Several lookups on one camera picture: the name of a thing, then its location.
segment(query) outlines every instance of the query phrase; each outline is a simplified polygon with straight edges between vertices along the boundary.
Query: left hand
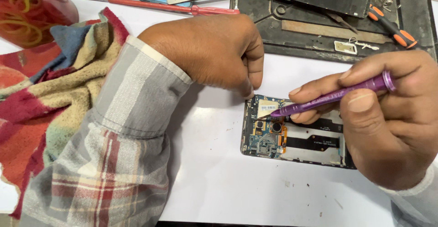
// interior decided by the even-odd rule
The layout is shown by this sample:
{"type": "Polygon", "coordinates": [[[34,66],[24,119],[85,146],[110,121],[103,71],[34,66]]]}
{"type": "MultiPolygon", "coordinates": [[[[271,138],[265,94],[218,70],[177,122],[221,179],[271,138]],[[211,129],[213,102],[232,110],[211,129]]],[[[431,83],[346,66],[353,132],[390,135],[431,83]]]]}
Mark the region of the left hand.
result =
{"type": "Polygon", "coordinates": [[[247,15],[214,15],[159,23],[138,38],[199,84],[236,89],[245,99],[263,78],[263,42],[247,15]]]}

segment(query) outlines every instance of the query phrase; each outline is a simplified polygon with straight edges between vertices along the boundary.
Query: red screwdriver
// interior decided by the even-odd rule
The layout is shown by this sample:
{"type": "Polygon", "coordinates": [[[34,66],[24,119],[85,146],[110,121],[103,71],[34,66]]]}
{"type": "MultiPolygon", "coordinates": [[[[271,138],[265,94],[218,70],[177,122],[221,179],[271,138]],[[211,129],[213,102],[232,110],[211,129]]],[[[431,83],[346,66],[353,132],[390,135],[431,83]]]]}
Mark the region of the red screwdriver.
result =
{"type": "Polygon", "coordinates": [[[370,5],[370,10],[368,12],[368,16],[374,21],[379,22],[389,33],[392,34],[394,39],[402,46],[406,47],[406,49],[413,48],[418,42],[410,35],[408,32],[401,30],[394,23],[390,22],[383,12],[373,6],[370,5]]]}
{"type": "Polygon", "coordinates": [[[199,7],[199,6],[182,7],[182,6],[165,5],[158,3],[149,3],[149,2],[136,1],[136,0],[96,0],[96,1],[103,1],[103,2],[109,2],[111,4],[119,4],[126,6],[136,6],[136,7],[159,9],[159,10],[186,12],[186,13],[191,13],[194,16],[210,16],[216,14],[240,14],[239,10],[223,9],[216,7],[199,7]]]}

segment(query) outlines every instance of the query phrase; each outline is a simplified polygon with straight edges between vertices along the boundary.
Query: white work surface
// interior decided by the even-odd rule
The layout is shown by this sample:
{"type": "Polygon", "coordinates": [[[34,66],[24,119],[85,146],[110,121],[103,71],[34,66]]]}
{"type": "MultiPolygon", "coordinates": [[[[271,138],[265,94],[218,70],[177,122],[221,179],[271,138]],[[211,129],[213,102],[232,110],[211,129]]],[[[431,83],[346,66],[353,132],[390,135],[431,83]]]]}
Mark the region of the white work surface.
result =
{"type": "MultiPolygon", "coordinates": [[[[72,0],[80,20],[98,18],[108,6],[138,35],[160,22],[190,17],[108,3],[72,0]]],[[[229,0],[200,6],[229,7],[229,0]]],[[[0,41],[0,54],[19,48],[0,41]]],[[[287,98],[302,84],[349,64],[265,56],[256,94],[287,98]]],[[[288,226],[394,226],[389,198],[357,170],[244,156],[240,139],[244,102],[232,92],[194,84],[176,108],[168,134],[169,198],[160,220],[288,226]]],[[[0,212],[17,202],[14,187],[0,182],[0,212]]]]}

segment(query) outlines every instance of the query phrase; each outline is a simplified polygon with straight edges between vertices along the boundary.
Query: purple screwdriver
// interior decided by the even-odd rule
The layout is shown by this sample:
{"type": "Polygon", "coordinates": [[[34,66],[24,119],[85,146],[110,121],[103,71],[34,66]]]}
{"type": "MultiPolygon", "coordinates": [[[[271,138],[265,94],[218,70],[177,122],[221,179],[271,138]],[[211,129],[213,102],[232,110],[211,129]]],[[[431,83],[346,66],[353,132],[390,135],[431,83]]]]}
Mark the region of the purple screwdriver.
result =
{"type": "Polygon", "coordinates": [[[347,87],[345,89],[333,91],[331,93],[322,95],[314,99],[313,101],[304,104],[292,104],[285,107],[281,107],[273,111],[271,114],[260,117],[258,119],[264,119],[267,117],[284,117],[295,113],[301,113],[327,103],[340,101],[342,97],[344,97],[347,93],[356,89],[371,89],[377,92],[380,90],[394,91],[396,90],[396,87],[394,86],[394,84],[392,84],[392,79],[389,71],[383,71],[381,75],[375,76],[359,84],[353,85],[351,87],[347,87]]]}

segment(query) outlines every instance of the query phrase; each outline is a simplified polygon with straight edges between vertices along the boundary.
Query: barcode sticker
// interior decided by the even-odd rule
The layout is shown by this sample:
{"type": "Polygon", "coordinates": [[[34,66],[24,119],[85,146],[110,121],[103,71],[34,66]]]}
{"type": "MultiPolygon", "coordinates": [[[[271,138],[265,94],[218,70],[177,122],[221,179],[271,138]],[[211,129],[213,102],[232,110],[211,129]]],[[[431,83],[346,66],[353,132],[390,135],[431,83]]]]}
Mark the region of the barcode sticker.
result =
{"type": "Polygon", "coordinates": [[[275,109],[277,109],[276,106],[261,106],[261,110],[262,111],[264,111],[264,110],[275,110],[275,109]]]}

